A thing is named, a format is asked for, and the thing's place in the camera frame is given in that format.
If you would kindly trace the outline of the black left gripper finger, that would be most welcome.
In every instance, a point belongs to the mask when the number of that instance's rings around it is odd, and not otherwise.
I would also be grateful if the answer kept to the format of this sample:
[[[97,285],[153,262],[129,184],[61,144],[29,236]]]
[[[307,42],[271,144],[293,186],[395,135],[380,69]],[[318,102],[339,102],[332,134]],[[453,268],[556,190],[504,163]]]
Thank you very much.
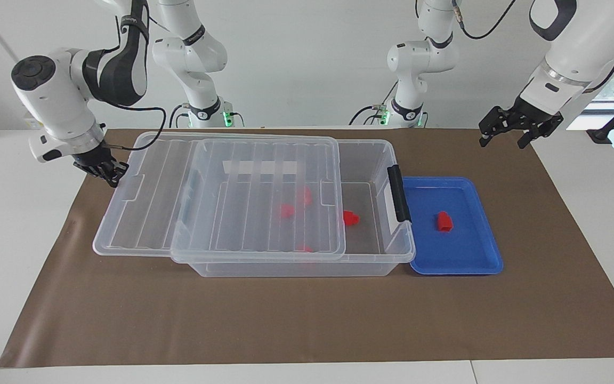
[[[494,106],[487,112],[485,117],[479,123],[481,138],[479,139],[480,146],[485,148],[490,141],[498,134],[503,134],[511,131],[508,119],[510,110],[504,110],[500,106]]]
[[[523,117],[520,121],[520,129],[524,131],[524,134],[518,139],[518,147],[522,150],[538,138],[548,138],[560,126],[563,119],[561,113],[556,113],[541,123]]]

